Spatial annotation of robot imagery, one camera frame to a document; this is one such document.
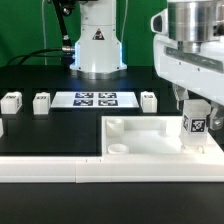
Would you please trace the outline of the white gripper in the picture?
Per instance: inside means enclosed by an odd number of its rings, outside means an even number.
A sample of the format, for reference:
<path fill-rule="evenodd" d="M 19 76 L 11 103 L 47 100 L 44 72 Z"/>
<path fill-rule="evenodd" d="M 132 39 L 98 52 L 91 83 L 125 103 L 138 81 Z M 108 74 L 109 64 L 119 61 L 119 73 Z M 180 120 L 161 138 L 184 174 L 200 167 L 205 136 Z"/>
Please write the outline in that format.
<path fill-rule="evenodd" d="M 168 10 L 151 18 L 153 55 L 156 73 L 173 83 L 176 107 L 183 110 L 189 99 L 188 90 L 211 101 L 208 128 L 224 127 L 224 37 L 218 41 L 204 42 L 199 54 L 178 50 L 177 41 L 168 37 Z"/>

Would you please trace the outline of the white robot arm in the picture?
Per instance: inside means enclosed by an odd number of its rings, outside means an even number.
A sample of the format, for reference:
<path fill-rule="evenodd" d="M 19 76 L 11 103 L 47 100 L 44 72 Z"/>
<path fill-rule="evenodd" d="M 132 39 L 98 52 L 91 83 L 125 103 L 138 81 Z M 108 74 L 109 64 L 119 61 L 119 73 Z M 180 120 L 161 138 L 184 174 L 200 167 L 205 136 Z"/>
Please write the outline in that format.
<path fill-rule="evenodd" d="M 224 126 L 224 0 L 134 0 L 116 32 L 116 0 L 80 5 L 81 33 L 70 68 L 91 78 L 153 64 L 179 103 L 194 92 L 211 101 L 210 128 Z"/>

